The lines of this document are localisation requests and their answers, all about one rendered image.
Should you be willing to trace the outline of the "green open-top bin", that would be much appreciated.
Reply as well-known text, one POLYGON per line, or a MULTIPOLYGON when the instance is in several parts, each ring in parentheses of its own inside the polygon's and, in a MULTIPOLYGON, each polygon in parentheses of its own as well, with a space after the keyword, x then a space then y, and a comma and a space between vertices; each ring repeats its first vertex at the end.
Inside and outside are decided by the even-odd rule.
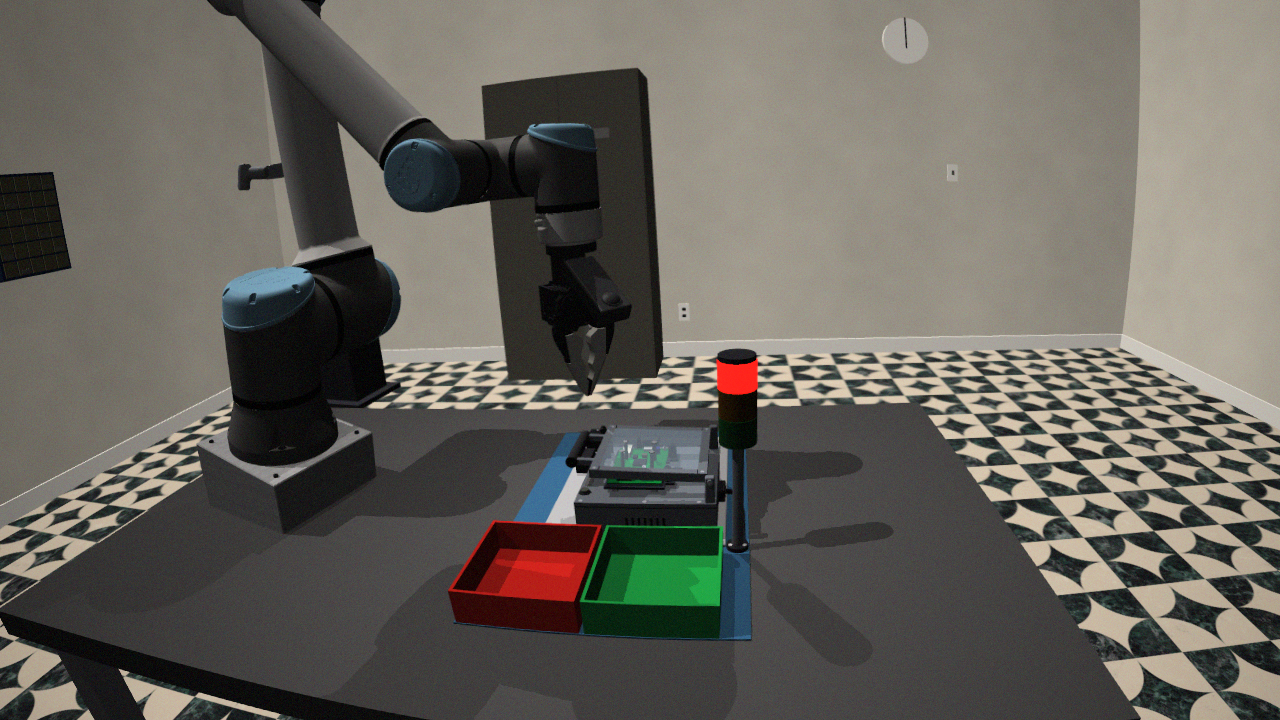
POLYGON ((723 527, 605 525, 580 600, 584 634, 719 639, 722 544, 723 527))

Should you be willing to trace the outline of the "red bin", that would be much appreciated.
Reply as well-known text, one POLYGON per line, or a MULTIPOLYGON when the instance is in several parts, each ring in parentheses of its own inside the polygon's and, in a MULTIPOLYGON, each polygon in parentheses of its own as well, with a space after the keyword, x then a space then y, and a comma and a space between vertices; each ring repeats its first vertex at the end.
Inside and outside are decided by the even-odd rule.
POLYGON ((456 616, 579 633, 580 600, 602 536, 602 525, 493 520, 449 588, 456 616))

